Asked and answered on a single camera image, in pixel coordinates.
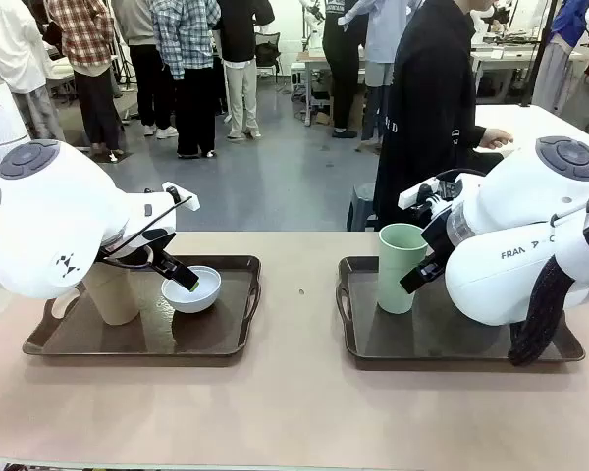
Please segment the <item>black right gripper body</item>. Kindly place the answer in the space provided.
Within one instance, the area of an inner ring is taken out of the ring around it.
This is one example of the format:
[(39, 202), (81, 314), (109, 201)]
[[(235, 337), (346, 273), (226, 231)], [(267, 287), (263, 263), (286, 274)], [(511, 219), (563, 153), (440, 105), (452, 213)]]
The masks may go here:
[(451, 209), (446, 209), (435, 216), (422, 231), (422, 238), (428, 243), (430, 253), (422, 262), (423, 266), (432, 265), (435, 268), (444, 268), (455, 249), (447, 232), (447, 221), (452, 214)]

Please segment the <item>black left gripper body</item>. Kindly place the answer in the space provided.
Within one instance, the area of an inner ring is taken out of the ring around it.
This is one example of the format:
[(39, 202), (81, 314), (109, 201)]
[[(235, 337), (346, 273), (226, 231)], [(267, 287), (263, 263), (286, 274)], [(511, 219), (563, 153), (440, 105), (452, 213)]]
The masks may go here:
[(161, 254), (176, 235), (170, 227), (144, 230), (139, 234), (117, 237), (103, 245), (96, 262), (121, 269), (139, 270), (150, 267), (156, 254)]

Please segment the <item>person's right hand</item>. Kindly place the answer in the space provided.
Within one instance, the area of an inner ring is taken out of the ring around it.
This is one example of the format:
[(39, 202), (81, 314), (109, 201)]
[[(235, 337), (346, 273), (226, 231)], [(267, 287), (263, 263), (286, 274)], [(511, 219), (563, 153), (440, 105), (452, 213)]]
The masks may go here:
[(487, 128), (484, 130), (479, 146), (486, 149), (499, 149), (513, 143), (513, 136), (503, 130)]

